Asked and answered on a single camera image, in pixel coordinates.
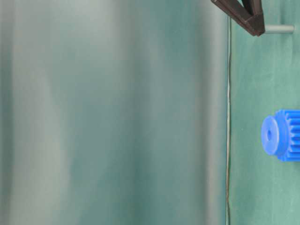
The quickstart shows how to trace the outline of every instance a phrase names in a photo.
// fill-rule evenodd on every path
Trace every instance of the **green backdrop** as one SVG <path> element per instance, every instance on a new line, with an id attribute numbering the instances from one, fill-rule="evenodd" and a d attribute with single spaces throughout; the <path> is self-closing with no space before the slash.
<path id="1" fill-rule="evenodd" d="M 230 219 L 232 225 L 295 225 L 300 164 L 268 156 L 263 119 L 300 108 L 300 2 L 263 0 L 266 24 L 295 25 L 294 34 L 252 37 L 232 22 Z"/>

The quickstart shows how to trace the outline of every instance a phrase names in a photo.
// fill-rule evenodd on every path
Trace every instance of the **dark brown bracket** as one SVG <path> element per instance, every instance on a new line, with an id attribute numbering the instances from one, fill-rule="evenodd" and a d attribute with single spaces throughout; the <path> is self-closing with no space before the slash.
<path id="1" fill-rule="evenodd" d="M 265 32 L 261 0 L 242 0 L 244 6 L 237 0 L 211 1 L 251 35 L 260 36 Z"/>

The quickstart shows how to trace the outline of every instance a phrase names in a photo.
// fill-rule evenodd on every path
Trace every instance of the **metal rod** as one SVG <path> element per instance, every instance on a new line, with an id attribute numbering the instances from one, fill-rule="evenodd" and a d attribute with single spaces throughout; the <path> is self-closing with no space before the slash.
<path id="1" fill-rule="evenodd" d="M 295 27 L 293 25 L 265 25 L 266 34 L 282 34 L 293 33 Z"/>

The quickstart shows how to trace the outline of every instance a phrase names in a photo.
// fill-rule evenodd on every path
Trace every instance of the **gear teeth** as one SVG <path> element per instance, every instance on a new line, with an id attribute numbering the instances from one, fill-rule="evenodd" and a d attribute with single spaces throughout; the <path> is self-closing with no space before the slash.
<path id="1" fill-rule="evenodd" d="M 288 128 L 288 148 L 278 159 L 282 161 L 300 161 L 300 110 L 284 110 Z"/>

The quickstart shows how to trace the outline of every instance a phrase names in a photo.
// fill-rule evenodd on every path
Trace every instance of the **green fabric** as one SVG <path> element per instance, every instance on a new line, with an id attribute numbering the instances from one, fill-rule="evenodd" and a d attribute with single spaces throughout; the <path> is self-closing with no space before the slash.
<path id="1" fill-rule="evenodd" d="M 266 24 L 294 34 L 252 37 L 232 22 L 230 219 L 232 225 L 295 225 L 300 220 L 300 163 L 283 163 L 261 145 L 263 119 L 300 108 L 300 1 L 263 0 Z"/>

